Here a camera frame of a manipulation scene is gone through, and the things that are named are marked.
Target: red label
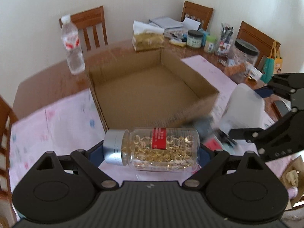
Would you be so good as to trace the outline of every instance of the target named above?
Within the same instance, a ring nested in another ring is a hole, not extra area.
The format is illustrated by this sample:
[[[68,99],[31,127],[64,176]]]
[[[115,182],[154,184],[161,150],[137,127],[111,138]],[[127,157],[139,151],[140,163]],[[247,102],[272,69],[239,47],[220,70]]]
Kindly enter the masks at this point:
[[[211,138],[209,141],[205,142],[204,146],[212,151],[222,149],[221,145],[214,138]]]
[[[167,130],[165,128],[154,128],[152,136],[152,149],[166,149]]]

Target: cardboard box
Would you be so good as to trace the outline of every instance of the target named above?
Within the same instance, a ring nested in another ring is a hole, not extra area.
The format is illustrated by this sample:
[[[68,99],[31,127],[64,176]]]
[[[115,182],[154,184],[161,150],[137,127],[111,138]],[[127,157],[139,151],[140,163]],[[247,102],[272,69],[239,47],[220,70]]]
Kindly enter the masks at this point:
[[[88,78],[105,131],[178,127],[209,114],[218,96],[204,77],[164,49],[94,66]]]
[[[298,194],[297,196],[290,200],[291,206],[296,204],[304,194],[304,162],[301,156],[297,157],[293,161],[291,161],[286,169],[284,170],[280,181],[285,186],[286,189],[289,189],[292,187],[291,183],[287,181],[286,174],[292,170],[298,170],[298,176],[299,176],[299,185],[298,185]]]

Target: chair backrest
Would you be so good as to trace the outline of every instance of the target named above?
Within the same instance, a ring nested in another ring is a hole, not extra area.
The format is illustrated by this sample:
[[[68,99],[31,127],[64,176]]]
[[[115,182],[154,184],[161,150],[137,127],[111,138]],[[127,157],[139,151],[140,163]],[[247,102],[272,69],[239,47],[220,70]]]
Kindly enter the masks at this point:
[[[105,16],[103,13],[103,6],[71,15],[71,21],[76,25],[78,30],[83,29],[83,34],[85,36],[85,44],[87,46],[87,50],[91,49],[91,44],[90,44],[88,31],[87,31],[87,28],[91,27],[91,26],[93,28],[95,46],[96,46],[96,48],[100,47],[97,30],[96,30],[96,25],[100,24],[100,23],[102,24],[104,44],[105,45],[108,44],[107,33],[105,30],[105,18],[104,17]]]
[[[256,61],[255,67],[258,66],[258,69],[261,71],[264,63],[259,64],[263,56],[269,56],[270,51],[274,42],[274,39],[267,36],[266,34],[262,33],[258,29],[254,28],[253,26],[247,24],[246,22],[242,21],[239,33],[237,35],[237,39],[245,40],[248,43],[251,43],[255,47],[258,48],[260,54]],[[280,43],[277,42],[276,50],[279,49]]]
[[[10,106],[0,96],[0,199],[7,200],[11,207],[11,214],[16,221],[16,214],[12,208],[12,191],[10,187],[10,138],[12,124],[18,119]]]
[[[205,7],[202,5],[185,1],[184,9],[180,21],[184,21],[186,15],[188,15],[187,16],[188,18],[202,22],[200,27],[206,31],[212,13],[213,13],[213,8]]]

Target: green jar lid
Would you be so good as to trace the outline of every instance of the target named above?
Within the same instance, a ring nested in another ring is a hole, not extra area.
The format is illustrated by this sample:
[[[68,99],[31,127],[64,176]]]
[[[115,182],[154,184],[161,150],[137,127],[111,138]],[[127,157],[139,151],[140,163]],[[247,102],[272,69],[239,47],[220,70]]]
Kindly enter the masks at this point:
[[[206,36],[206,41],[208,41],[208,42],[210,42],[210,43],[215,43],[215,42],[216,42],[216,36],[207,35],[207,36]]]

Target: bag handle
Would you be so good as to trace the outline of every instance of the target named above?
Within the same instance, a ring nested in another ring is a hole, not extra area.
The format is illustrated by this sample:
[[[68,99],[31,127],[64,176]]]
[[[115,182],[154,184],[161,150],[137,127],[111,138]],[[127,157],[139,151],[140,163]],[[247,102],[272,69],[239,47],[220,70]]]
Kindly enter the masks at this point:
[[[276,57],[276,55],[277,55],[276,45],[277,45],[277,41],[275,40],[275,41],[273,41],[269,58],[271,58],[271,56],[272,56],[272,51],[274,52],[274,58]]]
[[[281,59],[281,57],[280,57],[280,48],[279,48],[278,51],[277,51],[277,58],[278,58],[278,59]]]

